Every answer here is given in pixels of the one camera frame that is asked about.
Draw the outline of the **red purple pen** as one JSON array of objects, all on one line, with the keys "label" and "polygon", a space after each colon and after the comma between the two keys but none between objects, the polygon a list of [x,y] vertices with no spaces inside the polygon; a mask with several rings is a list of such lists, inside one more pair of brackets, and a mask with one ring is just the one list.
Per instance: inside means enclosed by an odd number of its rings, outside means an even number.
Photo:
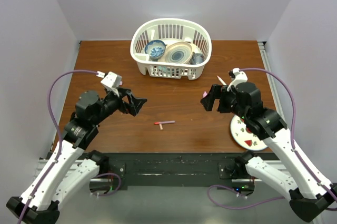
[{"label": "red purple pen", "polygon": [[175,120],[169,120],[169,121],[158,121],[158,122],[155,122],[154,125],[163,125],[163,124],[174,124],[176,123]]}]

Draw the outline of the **white pink pen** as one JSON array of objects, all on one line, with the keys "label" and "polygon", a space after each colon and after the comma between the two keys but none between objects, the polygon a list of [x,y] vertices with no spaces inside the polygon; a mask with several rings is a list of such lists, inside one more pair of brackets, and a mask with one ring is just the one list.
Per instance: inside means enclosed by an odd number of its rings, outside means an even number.
[{"label": "white pink pen", "polygon": [[223,86],[226,86],[227,84],[225,83],[225,81],[220,77],[220,76],[217,76],[219,82],[223,85]]}]

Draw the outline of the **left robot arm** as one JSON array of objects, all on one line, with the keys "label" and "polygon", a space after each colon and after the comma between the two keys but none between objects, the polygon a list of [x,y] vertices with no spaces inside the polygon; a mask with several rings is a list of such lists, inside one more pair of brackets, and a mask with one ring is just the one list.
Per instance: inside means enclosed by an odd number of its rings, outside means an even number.
[{"label": "left robot arm", "polygon": [[57,145],[32,184],[19,196],[11,197],[6,206],[24,223],[56,223],[60,210],[90,179],[109,175],[109,158],[91,151],[73,172],[69,172],[98,134],[99,124],[116,111],[136,116],[146,98],[134,97],[129,89],[107,91],[104,98],[90,90],[82,93],[75,111]]}]

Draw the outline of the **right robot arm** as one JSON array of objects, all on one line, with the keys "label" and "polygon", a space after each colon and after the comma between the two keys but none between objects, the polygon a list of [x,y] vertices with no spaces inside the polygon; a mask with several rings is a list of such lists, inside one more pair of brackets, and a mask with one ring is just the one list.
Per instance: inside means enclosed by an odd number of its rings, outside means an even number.
[{"label": "right robot arm", "polygon": [[261,92],[253,83],[240,83],[235,87],[214,84],[201,99],[201,104],[210,111],[216,99],[219,100],[218,112],[239,116],[247,129],[276,154],[288,171],[287,174],[279,171],[248,150],[234,159],[238,177],[250,175],[262,180],[280,193],[305,222],[313,221],[328,210],[336,197],[336,184],[324,177],[307,157],[298,158],[297,155],[303,152],[291,142],[287,124],[275,110],[264,107]]}]

